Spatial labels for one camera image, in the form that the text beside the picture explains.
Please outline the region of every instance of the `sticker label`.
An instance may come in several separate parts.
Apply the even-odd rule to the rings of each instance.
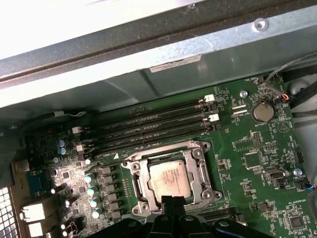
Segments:
[[[200,61],[201,57],[202,56],[194,56],[194,57],[190,57],[190,58],[187,58],[187,59],[182,59],[182,60],[179,60],[179,61],[176,61],[176,62],[172,62],[172,63],[161,64],[161,65],[158,65],[158,66],[151,67],[150,71],[152,73],[155,73],[155,72],[159,72],[159,71],[166,70],[166,69],[169,69],[169,68],[175,68],[175,67],[182,66],[182,65],[185,65],[185,64],[198,62],[198,61]]]

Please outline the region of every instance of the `cpu socket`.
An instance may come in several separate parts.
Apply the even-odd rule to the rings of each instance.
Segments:
[[[131,172],[137,216],[161,211],[161,196],[183,196],[185,210],[201,209],[222,198],[212,190],[204,153],[211,144],[186,141],[132,154],[121,166]]]

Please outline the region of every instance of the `electrolytic capacitor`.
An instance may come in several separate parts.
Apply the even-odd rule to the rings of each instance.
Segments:
[[[72,233],[72,226],[67,227],[63,232],[63,237],[67,237],[68,235],[70,235]]]
[[[100,203],[100,199],[98,197],[95,197],[93,200],[90,201],[90,206],[92,208],[97,207],[97,205]]]
[[[66,145],[67,145],[67,142],[64,141],[64,140],[59,140],[59,141],[57,142],[57,146],[58,146],[58,147],[65,147]]]
[[[63,185],[60,185],[60,186],[57,186],[57,187],[55,187],[55,188],[52,188],[52,189],[51,189],[51,193],[52,193],[52,194],[55,194],[55,193],[58,193],[58,192],[62,191],[63,189],[64,189],[64,186],[63,186]]]
[[[71,197],[70,199],[65,200],[65,206],[69,207],[71,206],[75,201],[77,200],[77,197]]]
[[[103,210],[99,207],[95,211],[93,211],[92,216],[94,219],[97,219],[102,213],[103,213]]]
[[[95,194],[95,192],[97,192],[97,187],[96,186],[92,186],[87,190],[87,194],[89,196],[93,196]]]
[[[95,176],[93,174],[87,174],[84,178],[85,182],[91,182],[91,180],[93,180],[95,178]]]
[[[91,160],[90,160],[90,159],[86,159],[86,160],[85,160],[85,164],[86,164],[86,165],[90,165],[90,164],[91,164]]]
[[[64,148],[64,147],[61,147],[61,148],[59,149],[59,153],[60,153],[61,155],[66,155],[66,154],[68,153],[68,149],[66,149],[66,148]]]
[[[71,219],[68,219],[66,222],[60,225],[60,228],[62,230],[65,230],[70,225],[70,223],[71,223]]]

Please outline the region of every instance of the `white connector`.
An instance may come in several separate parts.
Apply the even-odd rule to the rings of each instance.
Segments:
[[[82,128],[80,126],[73,127],[72,129],[73,134],[78,134],[82,132]]]
[[[208,103],[208,102],[213,102],[213,101],[214,101],[214,95],[213,95],[213,94],[205,95],[205,96],[204,96],[204,101],[205,101],[206,103]]]
[[[213,115],[209,115],[208,116],[208,121],[212,122],[212,121],[217,121],[219,120],[219,115],[218,114],[213,114]]]
[[[76,145],[77,152],[85,151],[85,145]]]

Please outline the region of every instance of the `mounting screw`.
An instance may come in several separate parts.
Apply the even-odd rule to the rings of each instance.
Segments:
[[[248,96],[248,92],[246,91],[246,90],[242,90],[241,92],[240,92],[240,97],[241,98],[246,98]]]
[[[293,174],[294,174],[295,176],[302,176],[302,175],[303,175],[303,171],[302,171],[301,169],[299,169],[299,168],[295,168],[295,169],[293,170]]]
[[[211,193],[209,191],[205,191],[203,197],[204,197],[204,199],[208,199],[211,197]]]
[[[149,209],[148,204],[144,203],[144,204],[142,205],[142,209],[145,210],[145,211],[147,211],[147,210]]]
[[[219,222],[219,225],[221,225],[222,227],[228,227],[229,224],[227,222],[221,221]]]
[[[194,220],[194,218],[192,216],[186,216],[185,220],[188,222],[192,222]]]
[[[252,30],[254,32],[265,31],[268,28],[268,21],[264,18],[258,18],[252,23]]]
[[[202,155],[202,153],[201,153],[200,150],[195,150],[195,151],[193,152],[193,156],[194,156],[195,158],[199,158],[201,155]]]
[[[132,169],[133,169],[133,170],[139,170],[139,168],[140,168],[140,165],[139,165],[138,163],[134,163],[134,164],[132,165]]]

